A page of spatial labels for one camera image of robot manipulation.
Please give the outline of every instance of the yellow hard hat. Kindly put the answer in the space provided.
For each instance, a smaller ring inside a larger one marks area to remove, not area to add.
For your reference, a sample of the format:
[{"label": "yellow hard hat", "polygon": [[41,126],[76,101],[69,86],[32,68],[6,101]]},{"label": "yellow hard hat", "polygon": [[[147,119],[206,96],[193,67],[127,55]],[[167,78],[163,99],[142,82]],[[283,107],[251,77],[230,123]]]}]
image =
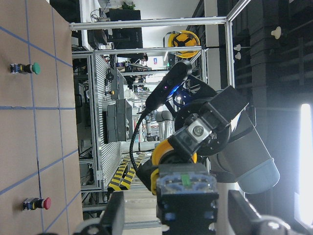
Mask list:
[{"label": "yellow hard hat", "polygon": [[[200,46],[200,40],[196,34],[187,30],[181,30],[179,32],[168,32],[169,35],[167,46],[168,47],[193,47]],[[165,36],[163,38],[163,46],[165,46]],[[174,54],[180,58],[191,58],[196,55],[198,51],[178,51]]]}]

